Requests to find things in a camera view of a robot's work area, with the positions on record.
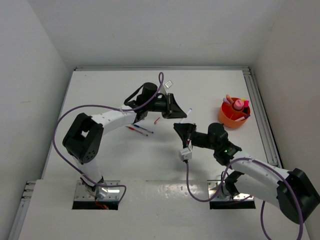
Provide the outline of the blue capped white pen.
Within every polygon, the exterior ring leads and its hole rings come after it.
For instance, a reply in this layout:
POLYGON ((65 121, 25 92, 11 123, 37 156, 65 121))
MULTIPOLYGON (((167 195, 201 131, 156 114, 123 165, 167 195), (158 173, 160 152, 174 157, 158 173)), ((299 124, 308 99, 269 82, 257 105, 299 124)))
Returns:
POLYGON ((186 119, 187 119, 187 117, 189 116, 189 114, 192 112, 192 108, 189 108, 189 110, 186 112, 186 117, 184 117, 184 118, 182 118, 180 121, 179 121, 179 123, 181 124, 181 123, 183 123, 186 119))

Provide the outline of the red ballpoint pen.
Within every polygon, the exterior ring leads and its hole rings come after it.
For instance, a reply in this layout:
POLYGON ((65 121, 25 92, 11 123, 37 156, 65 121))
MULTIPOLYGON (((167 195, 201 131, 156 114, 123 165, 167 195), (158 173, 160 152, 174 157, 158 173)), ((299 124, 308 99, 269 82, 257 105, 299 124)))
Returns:
POLYGON ((139 130, 135 129, 135 128, 134 128, 134 127, 132 127, 132 126, 128 126, 128 125, 126 125, 125 127, 126 127, 126 128, 128 128, 129 130, 134 131, 134 132, 137 132, 137 133, 139 133, 139 134, 141 134, 141 135, 143 135, 143 136, 146 136, 146 137, 148 137, 148 136, 149 136, 148 134, 143 133, 143 132, 141 132, 141 131, 139 131, 139 130))

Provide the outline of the grey orange marker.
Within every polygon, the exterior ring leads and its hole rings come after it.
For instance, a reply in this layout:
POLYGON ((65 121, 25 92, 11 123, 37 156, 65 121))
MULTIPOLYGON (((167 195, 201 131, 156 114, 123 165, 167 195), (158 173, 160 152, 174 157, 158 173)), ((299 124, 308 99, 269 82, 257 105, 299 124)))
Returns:
POLYGON ((230 102, 230 104, 232 105, 234 101, 233 101, 233 99, 230 97, 230 95, 227 94, 225 97, 226 97, 226 99, 230 102))

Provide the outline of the pink glue bottle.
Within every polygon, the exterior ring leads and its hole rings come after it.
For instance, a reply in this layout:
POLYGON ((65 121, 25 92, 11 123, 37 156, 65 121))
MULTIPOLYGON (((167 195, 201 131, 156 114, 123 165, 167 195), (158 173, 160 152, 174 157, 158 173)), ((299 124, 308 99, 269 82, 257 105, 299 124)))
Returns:
POLYGON ((242 111, 244 108, 244 101, 241 99, 237 99, 236 101, 234 101, 233 103, 233 109, 235 111, 242 111))

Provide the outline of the purple capped white pen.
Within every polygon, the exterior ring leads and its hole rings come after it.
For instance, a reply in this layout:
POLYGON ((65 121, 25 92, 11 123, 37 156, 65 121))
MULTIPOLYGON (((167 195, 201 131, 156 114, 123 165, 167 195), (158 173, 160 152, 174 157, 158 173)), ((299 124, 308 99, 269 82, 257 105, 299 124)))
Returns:
POLYGON ((246 120, 247 118, 249 118, 250 116, 251 116, 250 114, 247 114, 247 115, 245 115, 245 116, 242 116, 242 117, 236 119, 235 122, 244 121, 244 120, 246 120))

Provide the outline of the pink black highlighter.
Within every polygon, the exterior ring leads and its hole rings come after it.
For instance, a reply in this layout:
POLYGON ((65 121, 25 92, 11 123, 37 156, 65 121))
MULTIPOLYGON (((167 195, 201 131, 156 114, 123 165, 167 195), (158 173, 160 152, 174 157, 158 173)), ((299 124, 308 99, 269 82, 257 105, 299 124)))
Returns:
POLYGON ((249 110, 249 100, 245 100, 243 104, 243 113, 247 114, 249 110))

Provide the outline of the lilac marker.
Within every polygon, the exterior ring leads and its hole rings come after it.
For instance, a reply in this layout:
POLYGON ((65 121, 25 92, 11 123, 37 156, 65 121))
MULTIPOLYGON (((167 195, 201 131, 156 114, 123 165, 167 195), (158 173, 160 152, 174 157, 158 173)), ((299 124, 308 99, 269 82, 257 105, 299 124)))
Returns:
POLYGON ((223 102, 227 105, 232 105, 232 103, 227 98, 223 98, 223 102))

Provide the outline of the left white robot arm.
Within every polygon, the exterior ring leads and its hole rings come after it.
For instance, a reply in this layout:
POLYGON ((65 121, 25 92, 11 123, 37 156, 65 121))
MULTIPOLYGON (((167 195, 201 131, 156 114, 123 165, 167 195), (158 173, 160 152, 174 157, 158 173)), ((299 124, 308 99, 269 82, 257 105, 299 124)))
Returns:
POLYGON ((187 117, 172 93, 151 82, 144 83, 125 99, 120 111, 110 110, 96 115, 80 113, 76 116, 62 145, 75 159, 82 172, 80 179, 89 191, 96 192, 98 184, 104 181, 95 160, 103 136, 141 121, 149 112, 161 113, 164 119, 187 117))

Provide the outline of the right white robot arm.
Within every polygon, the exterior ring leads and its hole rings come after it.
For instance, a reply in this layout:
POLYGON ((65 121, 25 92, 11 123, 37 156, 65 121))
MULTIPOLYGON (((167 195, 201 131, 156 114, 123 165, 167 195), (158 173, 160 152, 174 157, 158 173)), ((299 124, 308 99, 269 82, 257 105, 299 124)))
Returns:
POLYGON ((192 123, 175 123, 174 130, 182 141, 183 160, 189 160, 193 147, 213 150, 213 157, 232 172, 224 180, 231 196, 248 194, 281 210, 292 222, 304 222, 320 204, 320 195, 302 170, 278 168, 254 159, 229 141, 221 123, 212 123, 207 133, 197 131, 192 123))

